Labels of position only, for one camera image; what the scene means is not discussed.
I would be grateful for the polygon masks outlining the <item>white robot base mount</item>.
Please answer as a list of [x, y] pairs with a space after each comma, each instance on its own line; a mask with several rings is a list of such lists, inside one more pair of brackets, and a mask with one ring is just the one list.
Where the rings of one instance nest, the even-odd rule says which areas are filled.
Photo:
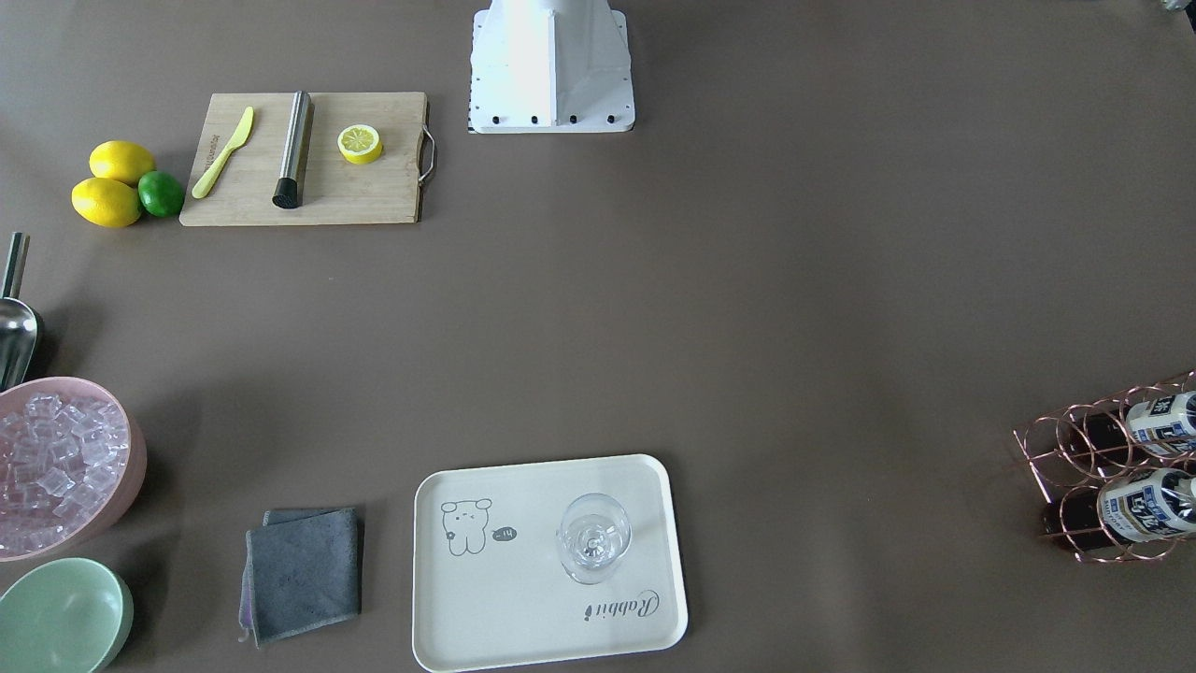
[[492, 1], [472, 17], [466, 131], [631, 131], [627, 17], [606, 1]]

